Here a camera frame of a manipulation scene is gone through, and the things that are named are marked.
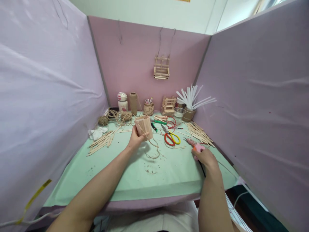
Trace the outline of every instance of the glue gun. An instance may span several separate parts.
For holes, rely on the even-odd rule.
[[[193,150],[197,151],[198,153],[201,153],[203,150],[205,150],[206,148],[204,146],[202,146],[201,144],[193,141],[192,139],[189,138],[185,138],[187,140],[187,143],[190,144],[191,146],[193,146]]]

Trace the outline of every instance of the red handle scissors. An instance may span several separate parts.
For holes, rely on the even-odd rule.
[[[163,125],[161,125],[161,126],[162,126],[163,130],[165,131],[164,140],[165,140],[165,142],[166,142],[168,145],[170,145],[170,146],[175,146],[175,144],[180,144],[180,138],[179,138],[177,135],[175,135],[174,133],[172,133],[172,132],[168,131],[167,129],[165,129],[165,127],[164,127]],[[174,140],[173,135],[178,139],[178,142],[176,142],[176,141]],[[166,137],[168,137],[169,140],[170,140],[172,143],[169,143],[169,142],[166,140]]]

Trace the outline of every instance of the popsicle stick pen holder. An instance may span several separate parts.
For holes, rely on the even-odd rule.
[[[153,103],[144,103],[144,114],[151,116],[154,114],[155,105]]]

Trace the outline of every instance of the human hand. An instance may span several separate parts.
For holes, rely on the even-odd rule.
[[[141,136],[138,136],[136,125],[134,125],[132,128],[132,134],[130,137],[130,141],[127,147],[133,148],[134,150],[136,150],[139,147],[139,145],[141,145],[141,143],[146,139],[148,135],[149,135],[149,132]]]
[[[202,152],[197,152],[192,149],[192,155],[196,156],[206,168],[219,167],[216,157],[208,148],[204,149]]]

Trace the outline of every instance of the white cloth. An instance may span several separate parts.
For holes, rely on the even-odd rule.
[[[198,210],[193,201],[162,207],[147,212],[111,216],[108,232],[198,232]]]
[[[99,127],[96,130],[88,130],[89,138],[92,140],[98,140],[103,133],[106,133],[108,129],[106,127]]]

